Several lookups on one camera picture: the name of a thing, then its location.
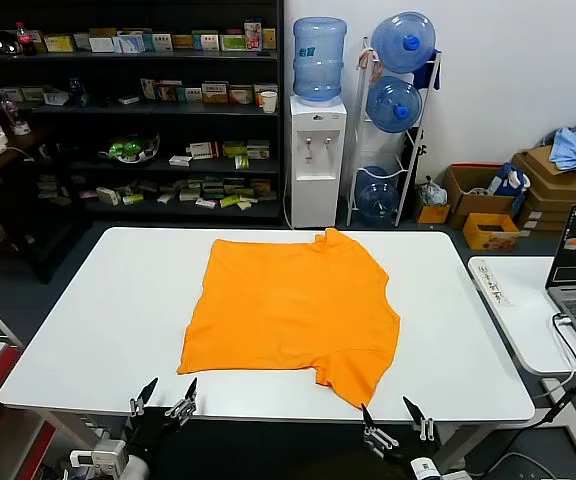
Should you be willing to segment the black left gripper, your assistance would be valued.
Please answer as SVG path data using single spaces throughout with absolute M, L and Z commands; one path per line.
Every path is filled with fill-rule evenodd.
M 158 378 L 155 377 L 136 397 L 129 400 L 131 417 L 122 429 L 127 453 L 145 463 L 156 462 L 164 441 L 178 432 L 196 411 L 197 379 L 194 378 L 185 396 L 164 413 L 145 412 L 157 383 Z

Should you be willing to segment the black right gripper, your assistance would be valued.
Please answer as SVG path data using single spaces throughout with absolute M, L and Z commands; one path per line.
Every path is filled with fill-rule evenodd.
M 421 442 L 434 442 L 434 419 L 426 417 L 420 407 L 406 396 L 402 397 Z M 361 404 L 363 440 L 367 447 L 382 461 L 405 475 L 440 475 L 430 457 L 398 447 L 398 441 L 377 427 L 367 407 Z

